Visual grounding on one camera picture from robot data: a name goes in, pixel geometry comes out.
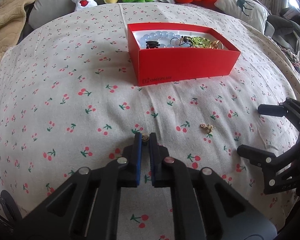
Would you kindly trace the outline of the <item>gold flower earring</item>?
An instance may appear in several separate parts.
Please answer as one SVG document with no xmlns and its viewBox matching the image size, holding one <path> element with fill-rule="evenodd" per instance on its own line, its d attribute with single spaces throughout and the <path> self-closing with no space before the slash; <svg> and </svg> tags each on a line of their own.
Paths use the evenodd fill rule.
<svg viewBox="0 0 300 240">
<path fill-rule="evenodd" d="M 206 132 L 211 133 L 214 129 L 214 126 L 211 124 L 201 124 L 200 127 Z"/>
</svg>

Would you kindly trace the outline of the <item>green beaded butterfly charm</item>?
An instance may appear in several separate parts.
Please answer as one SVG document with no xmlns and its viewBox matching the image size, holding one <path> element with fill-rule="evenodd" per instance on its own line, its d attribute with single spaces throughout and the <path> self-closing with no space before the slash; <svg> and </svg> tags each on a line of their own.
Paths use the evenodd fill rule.
<svg viewBox="0 0 300 240">
<path fill-rule="evenodd" d="M 182 36 L 180 38 L 179 46 L 186 46 L 190 48 L 209 48 L 211 41 L 201 36 Z"/>
</svg>

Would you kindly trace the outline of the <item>grey office chair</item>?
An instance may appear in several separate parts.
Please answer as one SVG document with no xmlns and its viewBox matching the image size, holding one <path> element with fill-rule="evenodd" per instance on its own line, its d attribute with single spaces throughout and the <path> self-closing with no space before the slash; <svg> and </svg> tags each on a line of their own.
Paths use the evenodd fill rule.
<svg viewBox="0 0 300 240">
<path fill-rule="evenodd" d="M 300 53 L 300 9 L 290 6 L 282 9 L 279 15 L 269 15 L 266 24 L 274 29 L 271 38 L 280 46 Z"/>
</svg>

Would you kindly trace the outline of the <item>cherry print bed sheet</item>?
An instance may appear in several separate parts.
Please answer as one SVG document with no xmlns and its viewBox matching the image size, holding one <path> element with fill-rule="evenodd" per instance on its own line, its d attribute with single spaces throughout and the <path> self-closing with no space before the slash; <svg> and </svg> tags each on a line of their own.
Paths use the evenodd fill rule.
<svg viewBox="0 0 300 240">
<path fill-rule="evenodd" d="M 227 76 L 139 87 L 127 24 L 174 22 L 215 29 L 241 52 Z M 300 76 L 285 54 L 241 20 L 197 6 L 100 5 L 60 17 L 10 48 L 0 63 L 0 193 L 23 216 L 80 167 L 118 158 L 134 133 L 152 133 L 170 155 L 211 167 L 280 229 L 294 191 L 265 195 L 261 170 L 241 144 L 279 155 L 297 130 L 261 116 L 260 104 L 300 100 Z M 206 133 L 201 124 L 214 129 Z"/>
</svg>

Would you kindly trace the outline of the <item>white deer print pillow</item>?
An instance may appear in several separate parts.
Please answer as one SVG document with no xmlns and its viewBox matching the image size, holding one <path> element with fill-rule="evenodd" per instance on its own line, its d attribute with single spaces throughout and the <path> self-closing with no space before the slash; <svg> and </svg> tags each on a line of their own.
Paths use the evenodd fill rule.
<svg viewBox="0 0 300 240">
<path fill-rule="evenodd" d="M 270 13 L 260 3 L 253 0 L 217 0 L 214 5 L 227 15 L 242 20 L 264 33 Z"/>
</svg>

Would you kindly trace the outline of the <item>red cardboard box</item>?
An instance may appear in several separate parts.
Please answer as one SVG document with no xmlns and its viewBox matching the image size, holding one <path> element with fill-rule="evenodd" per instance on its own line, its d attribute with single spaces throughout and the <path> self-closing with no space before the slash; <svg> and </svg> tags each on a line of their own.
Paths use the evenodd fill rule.
<svg viewBox="0 0 300 240">
<path fill-rule="evenodd" d="M 181 23 L 131 23 L 127 25 L 127 31 L 128 51 L 138 86 L 226 76 L 241 54 L 230 41 L 209 27 Z M 143 37 L 157 31 L 201 36 L 218 41 L 219 48 L 169 48 L 169 39 L 161 42 L 162 48 L 145 48 Z"/>
</svg>

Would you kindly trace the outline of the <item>beige quilted blanket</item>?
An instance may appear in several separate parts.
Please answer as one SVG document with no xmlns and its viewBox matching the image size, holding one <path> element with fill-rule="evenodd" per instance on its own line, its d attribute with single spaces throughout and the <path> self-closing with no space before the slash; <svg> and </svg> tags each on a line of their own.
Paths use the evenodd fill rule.
<svg viewBox="0 0 300 240">
<path fill-rule="evenodd" d="M 0 2 L 0 62 L 6 51 L 15 46 L 26 22 L 25 7 L 35 0 L 2 0 Z"/>
</svg>

